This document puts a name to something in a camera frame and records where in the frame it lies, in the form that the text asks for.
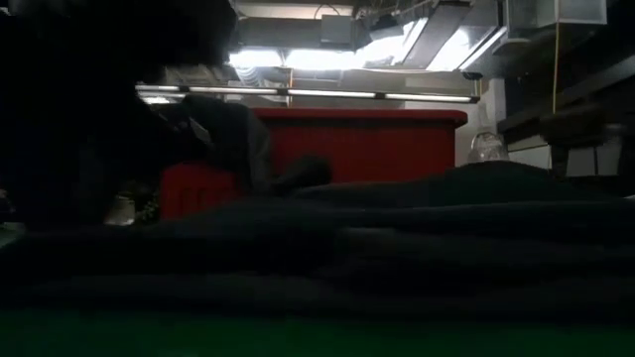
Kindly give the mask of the dark blue jeans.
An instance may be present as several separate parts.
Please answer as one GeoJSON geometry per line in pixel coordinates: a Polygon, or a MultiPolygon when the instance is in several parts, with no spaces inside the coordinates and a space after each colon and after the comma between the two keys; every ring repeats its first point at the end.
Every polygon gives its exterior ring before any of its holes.
{"type": "Polygon", "coordinates": [[[635,325],[635,199],[513,162],[0,248],[0,309],[635,325]]]}

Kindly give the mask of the red plastic laundry basket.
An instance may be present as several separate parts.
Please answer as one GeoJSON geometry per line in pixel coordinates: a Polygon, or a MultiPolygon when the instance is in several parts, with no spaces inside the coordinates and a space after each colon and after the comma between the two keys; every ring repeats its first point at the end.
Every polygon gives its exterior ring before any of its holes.
{"type": "MultiPolygon", "coordinates": [[[[455,165],[455,131],[466,113],[441,109],[255,108],[268,129],[274,174],[304,156],[324,158],[335,183],[405,181],[455,165]]],[[[248,195],[238,176],[203,162],[166,169],[159,189],[163,220],[248,195]]]]}

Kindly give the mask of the long ceiling light bar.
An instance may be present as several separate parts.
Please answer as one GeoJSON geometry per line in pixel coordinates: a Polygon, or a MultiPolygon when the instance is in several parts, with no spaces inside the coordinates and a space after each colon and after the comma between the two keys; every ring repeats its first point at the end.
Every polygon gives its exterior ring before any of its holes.
{"type": "Polygon", "coordinates": [[[136,86],[136,89],[140,94],[143,95],[163,94],[165,96],[183,96],[185,94],[256,95],[282,97],[302,96],[459,104],[473,104],[477,103],[480,100],[479,96],[303,89],[285,87],[175,86],[140,84],[136,86]]]}

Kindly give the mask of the grey ceiling box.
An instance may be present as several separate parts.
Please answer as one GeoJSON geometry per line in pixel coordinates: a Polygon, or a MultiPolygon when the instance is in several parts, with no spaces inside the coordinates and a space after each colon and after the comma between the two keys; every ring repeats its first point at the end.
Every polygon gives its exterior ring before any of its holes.
{"type": "Polygon", "coordinates": [[[322,15],[320,18],[320,46],[326,49],[350,51],[353,48],[354,22],[350,17],[322,15]]]}

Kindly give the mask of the green table mat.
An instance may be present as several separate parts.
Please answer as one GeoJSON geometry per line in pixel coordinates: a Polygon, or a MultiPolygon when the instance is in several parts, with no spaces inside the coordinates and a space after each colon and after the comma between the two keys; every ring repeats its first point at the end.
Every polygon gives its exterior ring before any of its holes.
{"type": "Polygon", "coordinates": [[[635,357],[635,328],[0,311],[0,357],[635,357]]]}

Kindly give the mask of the clear spray bottle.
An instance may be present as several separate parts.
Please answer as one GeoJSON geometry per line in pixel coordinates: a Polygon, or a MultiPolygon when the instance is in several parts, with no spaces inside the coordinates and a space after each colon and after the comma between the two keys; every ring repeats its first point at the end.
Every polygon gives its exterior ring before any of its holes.
{"type": "Polygon", "coordinates": [[[509,161],[509,153],[504,138],[493,132],[477,133],[470,145],[467,161],[483,163],[491,161],[509,161]]]}

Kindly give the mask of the white boards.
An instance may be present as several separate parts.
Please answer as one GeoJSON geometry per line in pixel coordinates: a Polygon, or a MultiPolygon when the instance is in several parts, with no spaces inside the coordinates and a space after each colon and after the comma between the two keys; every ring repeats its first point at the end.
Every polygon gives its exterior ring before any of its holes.
{"type": "Polygon", "coordinates": [[[622,152],[622,140],[613,138],[597,146],[569,150],[568,177],[617,176],[622,152]]]}

